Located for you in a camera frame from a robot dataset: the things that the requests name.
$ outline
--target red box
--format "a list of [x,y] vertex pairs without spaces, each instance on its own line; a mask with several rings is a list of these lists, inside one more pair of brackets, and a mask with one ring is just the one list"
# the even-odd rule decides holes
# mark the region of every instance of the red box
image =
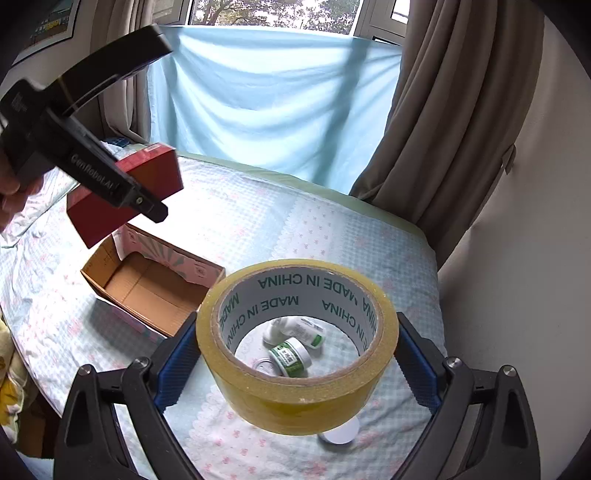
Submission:
[[[183,189],[177,154],[168,145],[150,145],[116,165],[159,200]],[[113,207],[82,185],[68,194],[67,214],[88,248],[139,215],[130,207]]]

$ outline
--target open cardboard box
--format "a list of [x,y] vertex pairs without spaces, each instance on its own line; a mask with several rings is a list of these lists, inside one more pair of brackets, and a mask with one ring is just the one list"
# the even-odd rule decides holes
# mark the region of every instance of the open cardboard box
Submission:
[[99,300],[156,343],[173,336],[226,274],[129,224],[103,240],[81,272]]

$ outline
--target small bottle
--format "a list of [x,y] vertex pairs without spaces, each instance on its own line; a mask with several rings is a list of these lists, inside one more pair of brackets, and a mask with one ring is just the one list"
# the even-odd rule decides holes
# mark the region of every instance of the small bottle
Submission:
[[306,347],[296,338],[288,338],[270,350],[271,359],[285,377],[297,377],[312,364]]
[[273,341],[278,339],[277,333],[295,337],[309,348],[318,348],[326,337],[324,329],[320,325],[316,325],[303,317],[294,316],[272,320],[263,336],[263,340],[273,344]]

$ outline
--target yellow blanket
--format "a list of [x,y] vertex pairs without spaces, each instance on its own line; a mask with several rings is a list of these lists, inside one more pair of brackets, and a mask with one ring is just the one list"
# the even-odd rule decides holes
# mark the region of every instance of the yellow blanket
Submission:
[[13,443],[18,439],[18,415],[36,392],[0,311],[0,425]]

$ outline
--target green label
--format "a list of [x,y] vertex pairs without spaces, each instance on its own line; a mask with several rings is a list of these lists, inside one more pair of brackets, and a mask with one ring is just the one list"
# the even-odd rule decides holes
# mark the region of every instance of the green label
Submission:
[[285,369],[289,377],[293,377],[304,370],[304,364],[289,343],[280,343],[271,350],[271,353]]

